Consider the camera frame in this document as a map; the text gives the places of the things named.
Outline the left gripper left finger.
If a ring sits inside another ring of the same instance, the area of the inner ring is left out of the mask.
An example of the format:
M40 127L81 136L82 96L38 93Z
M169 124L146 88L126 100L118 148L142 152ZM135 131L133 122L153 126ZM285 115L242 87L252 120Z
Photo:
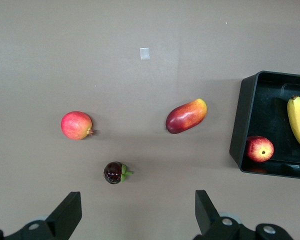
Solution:
M68 240L81 219L81 193L73 191L45 220L29 222L17 232L6 236L0 229L0 240Z

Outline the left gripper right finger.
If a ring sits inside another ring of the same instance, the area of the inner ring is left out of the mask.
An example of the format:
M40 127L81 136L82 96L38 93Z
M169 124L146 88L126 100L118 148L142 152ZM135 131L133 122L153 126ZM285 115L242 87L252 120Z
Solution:
M195 217L201 234L196 240L291 240L282 227L260 223L251 230L231 216L220 216L205 190L195 191Z

